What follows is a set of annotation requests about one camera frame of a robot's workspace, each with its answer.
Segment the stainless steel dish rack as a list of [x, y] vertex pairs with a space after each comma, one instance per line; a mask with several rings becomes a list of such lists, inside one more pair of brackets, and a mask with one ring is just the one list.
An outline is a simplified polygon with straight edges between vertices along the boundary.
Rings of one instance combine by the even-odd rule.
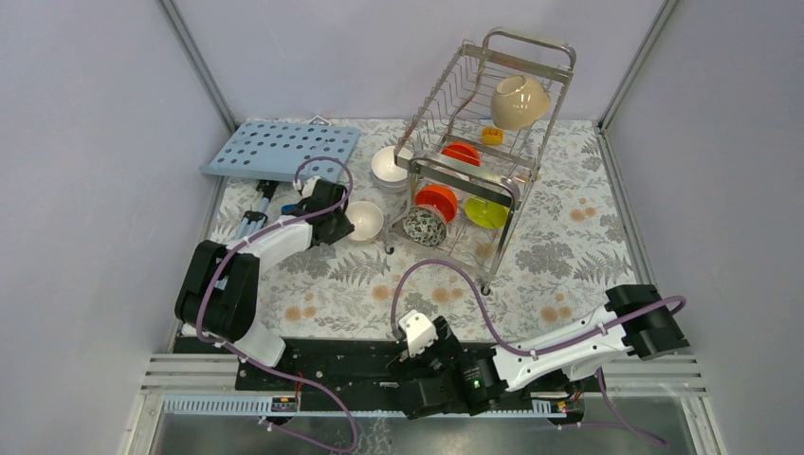
[[[401, 208], [385, 227], [387, 253], [407, 243], [428, 257], [468, 270], [482, 294], [490, 294], [537, 180], [576, 61], [570, 44], [510, 27], [495, 27], [481, 42], [465, 40], [459, 45], [395, 146], [394, 161], [408, 170], [408, 187]], [[518, 74], [534, 78], [545, 87], [550, 108], [531, 126], [504, 132], [501, 145], [485, 145], [482, 130], [493, 125], [491, 96], [500, 81]], [[474, 146], [482, 165], [476, 167], [442, 155], [442, 149], [455, 141]], [[459, 207], [454, 220], [447, 223], [447, 238], [442, 244], [427, 247], [413, 242], [403, 231], [402, 220], [416, 206], [416, 193], [428, 184], [446, 186], [466, 200], [479, 197], [507, 207], [505, 225], [498, 229], [479, 227]]]

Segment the white bowl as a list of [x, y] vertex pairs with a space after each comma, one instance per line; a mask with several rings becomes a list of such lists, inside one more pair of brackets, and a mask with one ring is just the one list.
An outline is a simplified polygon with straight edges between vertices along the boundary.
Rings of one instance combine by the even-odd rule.
[[372, 157], [371, 171], [386, 181], [399, 181], [408, 178], [408, 170], [395, 164], [394, 146], [387, 146], [377, 151]]
[[400, 193], [408, 187], [406, 178], [399, 181], [386, 181], [379, 178], [374, 172], [371, 172], [371, 178], [378, 188], [388, 193]]

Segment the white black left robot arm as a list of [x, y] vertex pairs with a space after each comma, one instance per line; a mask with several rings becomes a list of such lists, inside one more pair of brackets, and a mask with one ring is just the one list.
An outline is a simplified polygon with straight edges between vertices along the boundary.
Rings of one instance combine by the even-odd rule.
[[259, 280], [273, 266], [314, 246], [331, 245], [355, 227], [345, 214], [348, 188], [321, 177], [301, 185], [301, 200], [263, 230], [227, 244], [200, 243], [180, 287], [175, 316], [202, 337], [227, 343], [260, 363], [258, 377], [273, 390], [288, 386], [294, 365], [284, 340], [257, 320]]

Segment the beige bowl with flower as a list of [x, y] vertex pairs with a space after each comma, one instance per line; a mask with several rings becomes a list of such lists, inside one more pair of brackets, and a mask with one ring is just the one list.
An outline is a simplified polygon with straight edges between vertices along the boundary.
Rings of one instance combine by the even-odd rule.
[[376, 240], [384, 225], [382, 210], [369, 201], [351, 202], [346, 216], [354, 226], [347, 239], [357, 244], [368, 244]]

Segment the white bowl front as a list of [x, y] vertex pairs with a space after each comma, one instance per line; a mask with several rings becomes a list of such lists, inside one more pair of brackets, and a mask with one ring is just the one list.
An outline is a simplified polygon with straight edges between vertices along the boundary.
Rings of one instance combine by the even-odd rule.
[[374, 172], [371, 172], [371, 178], [378, 188], [388, 193], [400, 193], [408, 187], [406, 178], [399, 181], [386, 181], [379, 178]]

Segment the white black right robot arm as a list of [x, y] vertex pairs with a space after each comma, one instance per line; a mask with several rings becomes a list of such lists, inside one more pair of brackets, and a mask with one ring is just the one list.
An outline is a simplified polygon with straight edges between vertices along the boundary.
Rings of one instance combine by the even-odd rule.
[[405, 345], [387, 369], [411, 420], [477, 415], [542, 378], [566, 391], [629, 355], [652, 360], [689, 347], [675, 315], [686, 300], [664, 299], [652, 284], [607, 290], [607, 302], [551, 334], [514, 345], [468, 349], [442, 317], [410, 311], [399, 321]]

